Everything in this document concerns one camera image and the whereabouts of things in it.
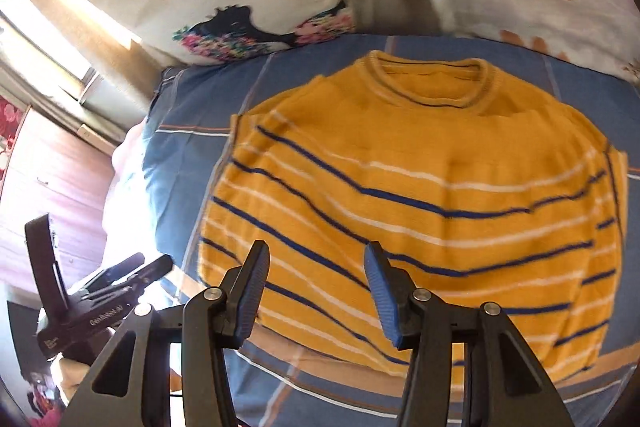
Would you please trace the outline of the person left hand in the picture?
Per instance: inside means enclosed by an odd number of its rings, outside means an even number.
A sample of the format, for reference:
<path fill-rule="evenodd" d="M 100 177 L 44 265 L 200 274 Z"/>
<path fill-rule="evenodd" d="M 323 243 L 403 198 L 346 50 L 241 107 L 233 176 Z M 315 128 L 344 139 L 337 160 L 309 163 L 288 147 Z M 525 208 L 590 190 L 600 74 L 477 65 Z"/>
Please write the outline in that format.
<path fill-rule="evenodd" d="M 61 400 L 65 405 L 73 399 L 89 369 L 89 365 L 65 358 L 61 353 L 53 359 L 50 364 L 51 376 L 56 387 L 61 392 Z"/>

